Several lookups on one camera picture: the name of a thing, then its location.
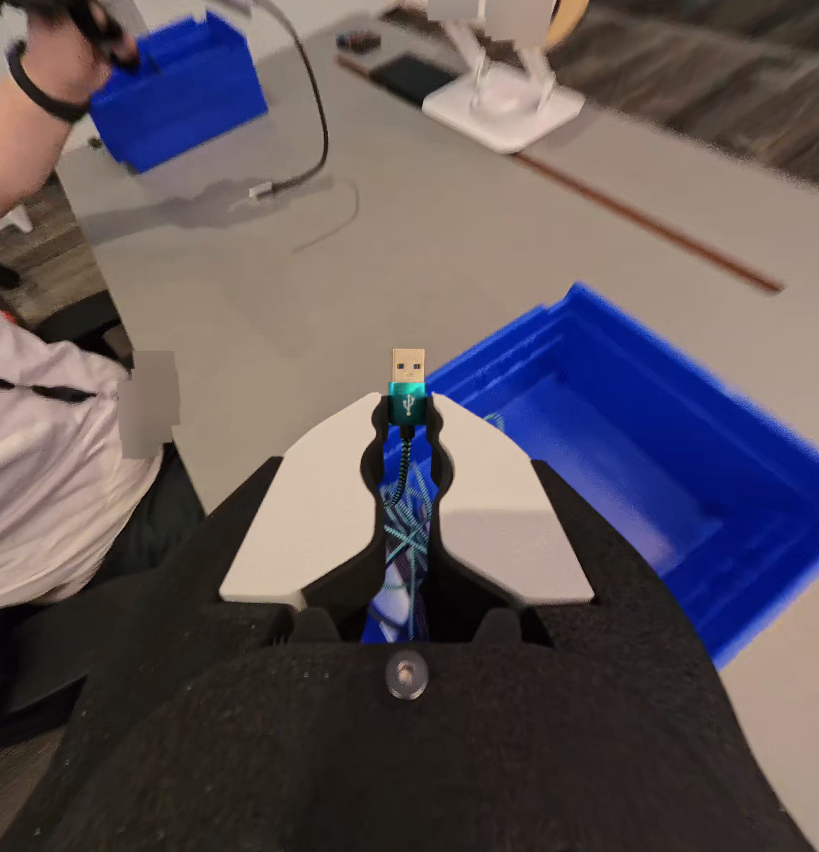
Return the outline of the person's left hand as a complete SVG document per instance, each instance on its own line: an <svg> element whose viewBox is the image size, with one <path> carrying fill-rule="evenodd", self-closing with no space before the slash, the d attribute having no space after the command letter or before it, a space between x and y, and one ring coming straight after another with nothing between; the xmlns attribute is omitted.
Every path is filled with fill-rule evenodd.
<svg viewBox="0 0 819 852"><path fill-rule="evenodd" d="M112 66L103 59L65 12L27 13L27 45L22 63L29 78L53 98L76 104L90 101L104 88ZM128 56L138 48L126 31L117 52Z"/></svg>

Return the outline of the person's pale shirt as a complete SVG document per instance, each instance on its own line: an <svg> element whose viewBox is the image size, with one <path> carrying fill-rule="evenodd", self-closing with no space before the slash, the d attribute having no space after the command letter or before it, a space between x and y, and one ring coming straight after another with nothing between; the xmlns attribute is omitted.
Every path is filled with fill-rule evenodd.
<svg viewBox="0 0 819 852"><path fill-rule="evenodd" d="M0 311L0 378L97 394L77 406L0 391L0 608L57 602L99 570L161 468L122 453L127 371L73 343L45 343Z"/></svg>

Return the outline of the dark cloth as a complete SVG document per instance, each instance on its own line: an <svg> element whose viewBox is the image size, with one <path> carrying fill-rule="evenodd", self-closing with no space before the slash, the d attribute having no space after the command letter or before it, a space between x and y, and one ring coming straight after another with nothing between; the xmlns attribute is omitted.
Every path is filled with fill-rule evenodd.
<svg viewBox="0 0 819 852"><path fill-rule="evenodd" d="M0 608L0 748L66 724L91 670L125 632L161 567L205 518L175 447L75 595Z"/></svg>

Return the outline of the blue bin with black divider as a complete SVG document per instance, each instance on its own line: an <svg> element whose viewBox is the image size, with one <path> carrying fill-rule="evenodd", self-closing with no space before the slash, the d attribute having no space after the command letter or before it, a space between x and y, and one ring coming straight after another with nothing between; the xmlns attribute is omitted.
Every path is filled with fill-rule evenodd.
<svg viewBox="0 0 819 852"><path fill-rule="evenodd" d="M819 573L819 451L581 284L425 380L614 527L717 669Z"/></svg>

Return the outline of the person's left forearm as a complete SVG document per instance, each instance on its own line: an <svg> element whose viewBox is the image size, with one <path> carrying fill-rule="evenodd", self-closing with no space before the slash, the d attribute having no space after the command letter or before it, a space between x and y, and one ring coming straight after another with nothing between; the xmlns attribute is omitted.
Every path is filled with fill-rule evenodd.
<svg viewBox="0 0 819 852"><path fill-rule="evenodd" d="M0 80L0 219L41 188L71 132L12 78Z"/></svg>

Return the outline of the blue plastic bin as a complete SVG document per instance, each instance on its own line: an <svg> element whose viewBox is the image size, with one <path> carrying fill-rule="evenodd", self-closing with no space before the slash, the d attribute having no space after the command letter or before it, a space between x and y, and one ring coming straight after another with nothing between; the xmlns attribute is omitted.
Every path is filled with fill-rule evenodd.
<svg viewBox="0 0 819 852"><path fill-rule="evenodd" d="M208 11L138 38L140 66L112 72L89 116L117 163L146 173L265 116L246 37Z"/></svg>

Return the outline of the black wristband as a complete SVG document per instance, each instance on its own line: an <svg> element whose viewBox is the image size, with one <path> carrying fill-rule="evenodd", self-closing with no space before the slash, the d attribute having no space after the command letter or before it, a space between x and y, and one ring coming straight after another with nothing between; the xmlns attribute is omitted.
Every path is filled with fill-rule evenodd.
<svg viewBox="0 0 819 852"><path fill-rule="evenodd" d="M76 104L60 101L41 90L32 82L24 69L22 59L26 48L24 40L17 40L7 52L8 70L12 80L23 94L48 116L69 125L82 121L90 111L90 102Z"/></svg>

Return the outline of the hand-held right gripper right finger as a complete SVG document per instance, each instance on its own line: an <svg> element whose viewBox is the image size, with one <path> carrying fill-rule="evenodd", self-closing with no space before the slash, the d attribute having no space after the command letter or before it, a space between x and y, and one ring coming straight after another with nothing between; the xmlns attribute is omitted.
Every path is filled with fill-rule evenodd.
<svg viewBox="0 0 819 852"><path fill-rule="evenodd" d="M437 488L427 547L431 641L469 641L486 614L588 604L595 590L531 457L443 394L427 404Z"/></svg>

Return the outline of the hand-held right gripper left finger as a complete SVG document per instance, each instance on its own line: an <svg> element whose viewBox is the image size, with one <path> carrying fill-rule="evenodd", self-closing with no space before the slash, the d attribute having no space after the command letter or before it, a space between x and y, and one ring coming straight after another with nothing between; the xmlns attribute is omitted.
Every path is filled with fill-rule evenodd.
<svg viewBox="0 0 819 852"><path fill-rule="evenodd" d="M321 608L340 623L386 574L380 493L388 404L369 393L283 455L219 589L223 602Z"/></svg>

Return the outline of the wide grey usb hub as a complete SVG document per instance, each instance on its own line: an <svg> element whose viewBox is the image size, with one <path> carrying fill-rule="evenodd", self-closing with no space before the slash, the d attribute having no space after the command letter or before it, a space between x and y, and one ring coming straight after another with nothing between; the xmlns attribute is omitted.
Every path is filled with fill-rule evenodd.
<svg viewBox="0 0 819 852"><path fill-rule="evenodd" d="M295 190L309 183L313 178L320 175L327 164L330 153L330 131L327 122L326 112L323 107L323 99L319 87L315 71L312 67L308 52L302 43L298 32L291 23L287 15L271 1L253 1L251 5L261 9L266 15L272 17L276 23L282 27L287 36L293 43L299 58L306 70L307 77L311 86L311 92L315 105L319 114L319 123L322 133L322 146L318 161L310 166L307 170L299 173L296 176L287 177L280 181L264 181L257 186L253 186L248 190L248 197L253 201L261 200L265 197L276 196L280 193Z"/></svg>

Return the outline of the wooden document stand white base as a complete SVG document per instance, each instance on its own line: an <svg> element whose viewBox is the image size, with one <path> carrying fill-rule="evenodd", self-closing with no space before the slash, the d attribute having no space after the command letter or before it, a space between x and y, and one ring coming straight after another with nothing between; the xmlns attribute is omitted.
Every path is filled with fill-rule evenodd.
<svg viewBox="0 0 819 852"><path fill-rule="evenodd" d="M577 118L585 97L559 86L547 50L588 1L425 1L468 66L429 94L422 112L497 154L513 155Z"/></svg>

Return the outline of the black chair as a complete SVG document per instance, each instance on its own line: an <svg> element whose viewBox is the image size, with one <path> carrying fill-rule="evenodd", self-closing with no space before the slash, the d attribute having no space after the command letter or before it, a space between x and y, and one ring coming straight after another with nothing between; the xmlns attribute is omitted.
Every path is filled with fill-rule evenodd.
<svg viewBox="0 0 819 852"><path fill-rule="evenodd" d="M36 326L35 334L46 343L74 343L84 351L117 361L129 371L134 368L131 341L107 290L58 310Z"/></svg>

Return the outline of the black phone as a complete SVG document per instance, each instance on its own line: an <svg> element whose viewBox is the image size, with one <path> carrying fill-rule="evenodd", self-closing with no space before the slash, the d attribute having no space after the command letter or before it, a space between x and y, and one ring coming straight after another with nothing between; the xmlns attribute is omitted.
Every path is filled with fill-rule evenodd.
<svg viewBox="0 0 819 852"><path fill-rule="evenodd" d="M374 68L370 80L383 91L418 109L425 99L458 79L460 74L428 59L405 53Z"/></svg>

